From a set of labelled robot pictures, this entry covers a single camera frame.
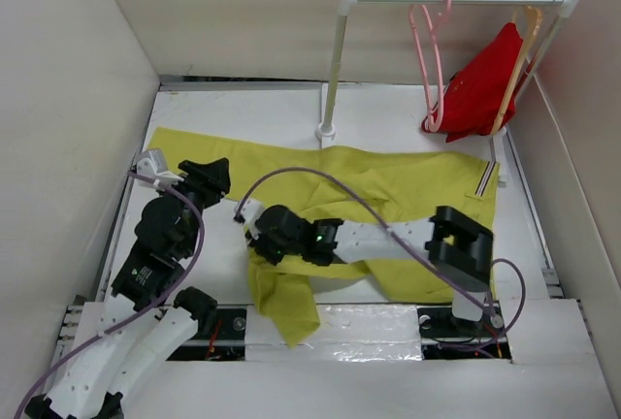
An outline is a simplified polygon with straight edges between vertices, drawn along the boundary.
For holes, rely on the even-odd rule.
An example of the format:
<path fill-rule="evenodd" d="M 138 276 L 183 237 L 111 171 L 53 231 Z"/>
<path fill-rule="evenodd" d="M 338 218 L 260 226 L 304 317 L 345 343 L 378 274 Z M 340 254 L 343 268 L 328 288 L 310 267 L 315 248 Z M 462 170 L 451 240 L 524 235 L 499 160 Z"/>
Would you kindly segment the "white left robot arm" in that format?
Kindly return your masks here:
<path fill-rule="evenodd" d="M 184 160 L 168 171 L 158 149 L 144 152 L 129 175 L 155 189 L 116 274 L 95 336 L 72 349 L 52 388 L 27 395 L 16 413 L 29 418 L 121 418 L 145 381 L 177 348 L 215 329 L 215 299 L 179 286 L 205 239 L 203 212 L 230 191 L 229 162 Z"/>

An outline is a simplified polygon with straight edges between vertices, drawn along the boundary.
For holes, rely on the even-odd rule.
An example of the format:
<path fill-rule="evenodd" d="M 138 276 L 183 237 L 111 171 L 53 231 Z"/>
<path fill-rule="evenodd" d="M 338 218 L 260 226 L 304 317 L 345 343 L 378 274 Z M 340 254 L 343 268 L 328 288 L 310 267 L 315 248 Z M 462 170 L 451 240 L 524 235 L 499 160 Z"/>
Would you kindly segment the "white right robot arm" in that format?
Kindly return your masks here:
<path fill-rule="evenodd" d="M 448 323 L 468 336 L 484 321 L 491 295 L 494 235 L 461 211 L 439 206 L 428 219 L 362 223 L 340 218 L 308 221 L 283 205 L 250 200 L 236 220 L 246 242 L 272 265 L 297 256 L 317 267 L 372 260 L 425 260 L 453 284 Z"/>

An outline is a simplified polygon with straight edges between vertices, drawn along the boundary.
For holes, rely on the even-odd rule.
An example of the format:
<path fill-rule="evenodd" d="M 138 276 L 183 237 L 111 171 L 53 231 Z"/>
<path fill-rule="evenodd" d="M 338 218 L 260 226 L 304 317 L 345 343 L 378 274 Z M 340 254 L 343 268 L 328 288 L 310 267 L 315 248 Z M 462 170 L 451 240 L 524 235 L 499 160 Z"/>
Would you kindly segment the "yellow-green trousers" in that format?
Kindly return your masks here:
<path fill-rule="evenodd" d="M 491 227 L 499 166 L 453 151 L 373 153 L 347 146 L 300 150 L 158 128 L 149 147 L 163 152 L 176 172 L 183 160 L 207 164 L 225 157 L 232 180 L 229 199 L 245 194 L 265 206 L 284 205 L 307 220 L 342 218 L 370 222 L 372 216 L 334 183 L 350 187 L 388 222 L 406 222 L 451 206 Z M 452 289 L 421 265 L 408 260 L 362 261 L 317 267 L 286 257 L 276 267 L 249 254 L 248 286 L 257 311 L 270 318 L 284 342 L 294 347 L 320 326 L 310 280 L 358 280 L 371 275 L 388 300 L 446 304 Z"/>

